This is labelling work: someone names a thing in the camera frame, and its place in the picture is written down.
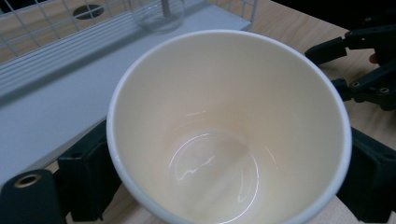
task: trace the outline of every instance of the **metal wire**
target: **metal wire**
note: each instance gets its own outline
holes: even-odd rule
[[[28,7],[13,6],[0,0],[0,63],[18,58],[76,32],[132,10],[131,2],[139,0],[30,0]],[[258,0],[206,0],[253,22]],[[75,9],[88,10],[76,15]],[[95,15],[102,9],[103,15]]]

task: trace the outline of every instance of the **clamp jaw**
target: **clamp jaw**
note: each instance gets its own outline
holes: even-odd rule
[[[345,38],[337,37],[305,52],[309,60],[319,65],[347,56],[346,48],[375,50],[380,67],[352,81],[349,86],[343,78],[332,82],[344,101],[354,99],[358,103],[377,104],[383,110],[396,109],[396,24],[372,26],[386,23],[384,20],[391,16],[396,17],[396,12],[367,18],[364,25],[371,27],[349,31]]]

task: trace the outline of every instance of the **wire rack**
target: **wire rack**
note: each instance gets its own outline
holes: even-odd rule
[[[0,0],[0,63],[128,13],[138,0]],[[253,22],[258,0],[207,0]]]

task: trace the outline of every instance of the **wooden table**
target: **wooden table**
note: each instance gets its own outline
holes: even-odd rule
[[[304,53],[310,47],[324,41],[344,36],[347,30],[325,21],[305,15],[270,0],[260,0],[252,32],[266,35]],[[320,66],[330,78],[344,77],[348,82],[377,68],[368,62],[374,51],[349,50],[348,56]],[[370,103],[346,102],[346,110],[352,127],[368,134],[383,144],[396,148],[396,111],[386,112]],[[92,223],[163,223],[137,203],[121,186],[113,202],[104,213],[104,221]],[[314,223],[359,223],[348,209],[336,198],[309,224]],[[393,213],[389,223],[396,224]]]

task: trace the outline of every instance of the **clear glass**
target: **clear glass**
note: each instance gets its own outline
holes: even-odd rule
[[[169,32],[183,22],[184,11],[184,0],[141,0],[133,10],[133,16],[144,29]]]

